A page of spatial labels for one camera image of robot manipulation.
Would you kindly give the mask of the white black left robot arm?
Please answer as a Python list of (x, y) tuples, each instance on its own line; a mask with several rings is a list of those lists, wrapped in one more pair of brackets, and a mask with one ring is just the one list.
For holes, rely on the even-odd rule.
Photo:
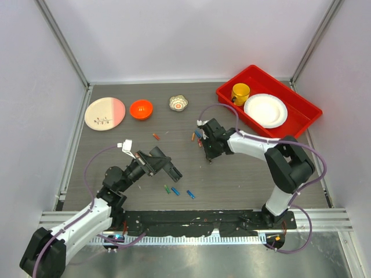
[(132, 158), (126, 169), (117, 166), (107, 169), (103, 186), (92, 201), (80, 212), (52, 229), (37, 229), (20, 260), (20, 268), (31, 277), (61, 277), (66, 266), (95, 236), (107, 229), (119, 230), (125, 217), (122, 208), (126, 200), (123, 192), (144, 175), (150, 177), (163, 170), (174, 181), (182, 177), (170, 157), (158, 147), (149, 154), (131, 153), (130, 140), (118, 143), (116, 148)]

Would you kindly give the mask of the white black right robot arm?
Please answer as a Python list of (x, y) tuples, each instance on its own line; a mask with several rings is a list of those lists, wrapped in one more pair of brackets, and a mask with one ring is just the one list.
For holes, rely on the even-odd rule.
[(267, 163), (275, 186), (261, 209), (261, 220), (270, 229), (280, 225), (294, 194), (315, 171), (302, 146), (292, 136), (285, 137), (281, 143), (236, 128), (226, 130), (214, 118), (198, 120), (197, 126), (202, 130), (201, 143), (208, 161), (222, 154), (241, 153)]

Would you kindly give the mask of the black remote control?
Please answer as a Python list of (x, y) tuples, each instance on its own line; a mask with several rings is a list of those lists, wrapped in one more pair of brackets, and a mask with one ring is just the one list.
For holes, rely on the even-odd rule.
[(174, 166), (172, 162), (168, 162), (166, 165), (164, 165), (163, 170), (174, 182), (178, 182), (183, 177), (182, 173)]

